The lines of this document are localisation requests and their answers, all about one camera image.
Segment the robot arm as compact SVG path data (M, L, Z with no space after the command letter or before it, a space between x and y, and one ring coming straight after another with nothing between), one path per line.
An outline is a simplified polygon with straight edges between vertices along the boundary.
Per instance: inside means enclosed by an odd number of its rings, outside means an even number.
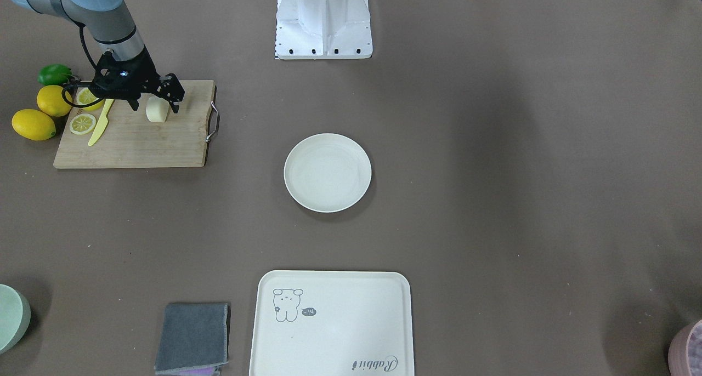
M84 26L102 49L90 91L101 99L127 101L138 109L144 93L167 101L174 113L185 97L175 74L160 75L124 0L11 0L41 14Z

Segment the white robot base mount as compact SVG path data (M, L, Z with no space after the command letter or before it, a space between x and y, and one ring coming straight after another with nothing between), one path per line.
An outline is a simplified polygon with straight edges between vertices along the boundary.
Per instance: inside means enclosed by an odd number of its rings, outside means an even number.
M349 60L372 54L368 0L278 0L276 59Z

